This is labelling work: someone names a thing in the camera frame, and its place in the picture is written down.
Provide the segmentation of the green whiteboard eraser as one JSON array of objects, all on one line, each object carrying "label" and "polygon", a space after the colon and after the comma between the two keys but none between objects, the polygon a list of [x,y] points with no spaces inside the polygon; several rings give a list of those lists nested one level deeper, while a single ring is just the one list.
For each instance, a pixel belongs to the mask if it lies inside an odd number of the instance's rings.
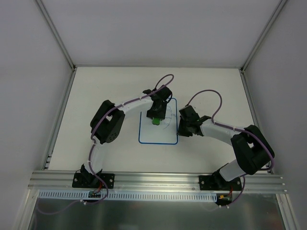
[{"label": "green whiteboard eraser", "polygon": [[152,119],[152,124],[158,126],[158,125],[160,125],[160,121],[161,121],[160,118],[153,118]]}]

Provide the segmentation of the blue-framed small whiteboard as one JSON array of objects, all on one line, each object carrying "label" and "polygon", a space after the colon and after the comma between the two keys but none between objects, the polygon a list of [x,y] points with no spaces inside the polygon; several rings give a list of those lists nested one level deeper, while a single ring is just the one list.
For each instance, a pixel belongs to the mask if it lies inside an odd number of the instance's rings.
[{"label": "blue-framed small whiteboard", "polygon": [[146,114],[140,113],[139,136],[140,144],[176,145],[178,143],[177,100],[172,98],[166,107],[165,119],[159,125],[152,124]]}]

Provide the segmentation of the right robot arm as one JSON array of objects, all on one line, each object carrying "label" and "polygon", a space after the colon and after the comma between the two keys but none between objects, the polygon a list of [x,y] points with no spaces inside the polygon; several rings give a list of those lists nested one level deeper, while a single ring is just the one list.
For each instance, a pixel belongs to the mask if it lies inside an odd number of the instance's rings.
[{"label": "right robot arm", "polygon": [[210,116],[200,117],[191,105],[180,109],[177,134],[183,137],[198,135],[222,141],[233,148],[236,159],[216,170],[208,178],[200,179],[201,190],[228,190],[240,177],[254,175],[267,163],[273,162],[275,153],[255,125],[235,128],[214,122]]}]

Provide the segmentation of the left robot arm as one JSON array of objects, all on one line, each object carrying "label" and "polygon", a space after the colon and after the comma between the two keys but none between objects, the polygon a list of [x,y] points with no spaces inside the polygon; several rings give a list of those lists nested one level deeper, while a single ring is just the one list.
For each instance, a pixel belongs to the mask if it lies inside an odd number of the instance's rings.
[{"label": "left robot arm", "polygon": [[166,117],[167,104],[172,95],[171,90],[163,85],[159,89],[144,90],[139,97],[123,103],[103,101],[90,123],[93,146],[114,141],[125,118],[134,113],[145,112],[146,117],[158,125]]}]

